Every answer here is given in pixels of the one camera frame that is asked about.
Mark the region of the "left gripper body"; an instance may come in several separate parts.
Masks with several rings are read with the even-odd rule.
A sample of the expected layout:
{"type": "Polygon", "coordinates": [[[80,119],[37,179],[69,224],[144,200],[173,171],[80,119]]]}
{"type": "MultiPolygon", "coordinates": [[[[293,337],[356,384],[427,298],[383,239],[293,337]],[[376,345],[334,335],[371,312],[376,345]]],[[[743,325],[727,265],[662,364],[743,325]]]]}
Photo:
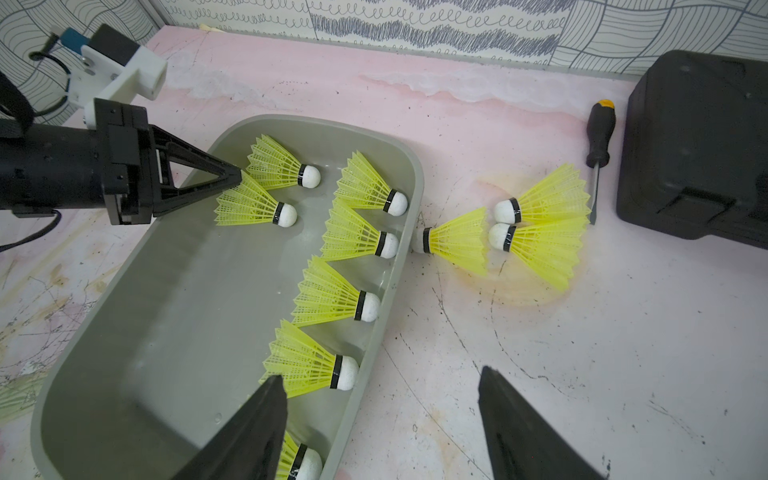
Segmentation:
{"type": "Polygon", "coordinates": [[[114,225],[153,213],[152,127],[143,107],[98,99],[97,127],[34,125],[1,141],[1,208],[20,217],[105,209],[114,225]]]}

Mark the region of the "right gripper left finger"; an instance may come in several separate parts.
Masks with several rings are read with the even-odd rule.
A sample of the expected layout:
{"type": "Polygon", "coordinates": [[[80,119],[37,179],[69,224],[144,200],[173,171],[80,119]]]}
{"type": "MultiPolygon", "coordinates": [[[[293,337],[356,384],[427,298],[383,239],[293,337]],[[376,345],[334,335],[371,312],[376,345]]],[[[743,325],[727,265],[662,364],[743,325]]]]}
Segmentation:
{"type": "Polygon", "coordinates": [[[273,479],[287,423],[281,376],[268,378],[176,479],[273,479]]]}

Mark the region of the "black plastic tool case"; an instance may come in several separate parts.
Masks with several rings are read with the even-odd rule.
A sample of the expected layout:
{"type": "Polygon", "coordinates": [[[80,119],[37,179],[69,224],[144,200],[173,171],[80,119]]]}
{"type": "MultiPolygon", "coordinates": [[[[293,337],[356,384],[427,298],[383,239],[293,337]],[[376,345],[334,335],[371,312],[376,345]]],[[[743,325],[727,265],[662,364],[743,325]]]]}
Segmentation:
{"type": "Polygon", "coordinates": [[[767,246],[767,64],[661,55],[628,100],[616,211],[687,240],[767,246]]]}

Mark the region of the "grey plastic storage box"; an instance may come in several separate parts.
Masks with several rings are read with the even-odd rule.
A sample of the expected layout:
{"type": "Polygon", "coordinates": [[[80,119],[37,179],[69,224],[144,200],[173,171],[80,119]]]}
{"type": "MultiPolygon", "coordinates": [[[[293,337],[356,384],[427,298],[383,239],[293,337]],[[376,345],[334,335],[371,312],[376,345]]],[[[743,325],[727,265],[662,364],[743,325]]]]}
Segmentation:
{"type": "Polygon", "coordinates": [[[323,243],[342,169],[362,153],[408,199],[393,217],[369,211],[395,235],[394,257],[345,260],[337,271],[381,301],[371,323],[345,319],[308,328],[359,365],[349,391],[292,398],[288,428],[336,475],[394,308],[424,191],[417,155],[371,130],[289,115],[260,115],[223,132],[210,153],[244,167],[269,135],[319,167],[315,189],[291,187],[295,225],[220,227],[214,199],[156,220],[49,374],[33,413],[31,449],[46,479],[168,479],[245,404],[263,375],[280,322],[290,317],[302,272],[323,243]]]}

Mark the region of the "black handled screwdriver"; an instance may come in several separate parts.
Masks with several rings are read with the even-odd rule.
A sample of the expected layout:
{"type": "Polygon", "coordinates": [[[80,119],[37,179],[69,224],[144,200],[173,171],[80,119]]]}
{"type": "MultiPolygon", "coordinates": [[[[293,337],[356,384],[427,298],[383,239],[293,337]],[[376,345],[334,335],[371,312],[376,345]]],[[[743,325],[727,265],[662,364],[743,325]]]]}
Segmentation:
{"type": "Polygon", "coordinates": [[[615,105],[611,100],[603,99],[592,106],[586,127],[589,142],[586,164],[592,169],[589,206],[589,222],[591,225],[594,225],[597,219],[597,197],[599,191],[600,170],[605,167],[610,160],[608,147],[615,129],[615,124],[615,105]]]}

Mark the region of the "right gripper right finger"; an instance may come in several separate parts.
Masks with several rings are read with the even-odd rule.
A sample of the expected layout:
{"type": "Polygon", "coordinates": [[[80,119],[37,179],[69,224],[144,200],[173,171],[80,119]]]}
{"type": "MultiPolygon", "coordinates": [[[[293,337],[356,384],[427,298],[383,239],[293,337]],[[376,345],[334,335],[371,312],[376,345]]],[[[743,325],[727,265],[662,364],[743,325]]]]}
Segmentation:
{"type": "Polygon", "coordinates": [[[602,477],[489,366],[481,371],[479,410],[495,479],[602,477]]]}

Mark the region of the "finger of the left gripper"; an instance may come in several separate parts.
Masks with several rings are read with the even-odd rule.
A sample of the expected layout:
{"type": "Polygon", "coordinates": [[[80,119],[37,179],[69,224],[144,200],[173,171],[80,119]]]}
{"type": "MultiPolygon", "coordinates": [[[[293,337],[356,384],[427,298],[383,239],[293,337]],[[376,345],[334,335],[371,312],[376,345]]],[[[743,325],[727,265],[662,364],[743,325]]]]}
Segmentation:
{"type": "Polygon", "coordinates": [[[156,164],[161,186],[174,186],[172,167],[190,168],[191,173],[202,173],[203,180],[194,186],[237,186],[241,169],[195,147],[156,125],[151,125],[156,164]]]}
{"type": "Polygon", "coordinates": [[[214,179],[182,188],[160,185],[153,193],[152,215],[159,217],[168,214],[208,197],[217,196],[239,184],[239,179],[214,179]]]}

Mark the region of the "yellow shuttlecock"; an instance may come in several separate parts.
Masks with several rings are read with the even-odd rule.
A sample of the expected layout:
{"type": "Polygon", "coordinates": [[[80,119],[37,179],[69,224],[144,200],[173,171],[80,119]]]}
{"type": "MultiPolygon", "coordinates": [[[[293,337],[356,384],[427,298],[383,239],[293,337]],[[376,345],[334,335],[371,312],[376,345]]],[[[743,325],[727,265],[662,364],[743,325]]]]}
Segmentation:
{"type": "Polygon", "coordinates": [[[217,198],[215,222],[219,226],[270,223],[283,228],[293,226],[297,210],[290,204],[276,200],[253,177],[241,172],[241,182],[227,189],[217,198]]]}
{"type": "Polygon", "coordinates": [[[321,183],[317,167],[301,163],[268,135],[257,138],[251,150],[246,171],[266,190],[292,186],[314,189],[321,183]]]}
{"type": "Polygon", "coordinates": [[[341,170],[334,195],[352,209],[383,211],[394,217],[409,206],[406,195],[390,187],[360,151],[353,152],[341,170]]]}
{"type": "Polygon", "coordinates": [[[437,255],[471,273],[488,273],[487,208],[480,207],[444,224],[417,228],[410,247],[418,254],[437,255]]]}
{"type": "Polygon", "coordinates": [[[585,216],[526,226],[496,223],[488,241],[493,248],[514,254],[540,279],[564,292],[579,263],[581,237],[588,223],[585,216]]]}
{"type": "Polygon", "coordinates": [[[294,299],[292,323],[310,326],[352,318],[366,323],[379,318],[381,300],[359,290],[325,260],[313,256],[303,270],[294,299]]]}
{"type": "Polygon", "coordinates": [[[499,223],[541,224],[561,221],[591,212],[586,181],[572,164],[561,165],[519,197],[498,202],[493,217],[499,223]]]}
{"type": "Polygon", "coordinates": [[[276,480],[318,480],[323,469],[319,453],[304,443],[297,443],[285,432],[276,480]]]}
{"type": "Polygon", "coordinates": [[[327,261],[375,255],[384,259],[396,256],[400,241],[389,232],[380,231],[370,222],[335,199],[325,222],[321,257],[327,261]]]}
{"type": "Polygon", "coordinates": [[[282,319],[269,344],[270,355],[262,362],[265,383],[281,376],[288,398],[328,389],[350,391],[355,386],[359,365],[351,356],[329,352],[293,323],[282,319]]]}

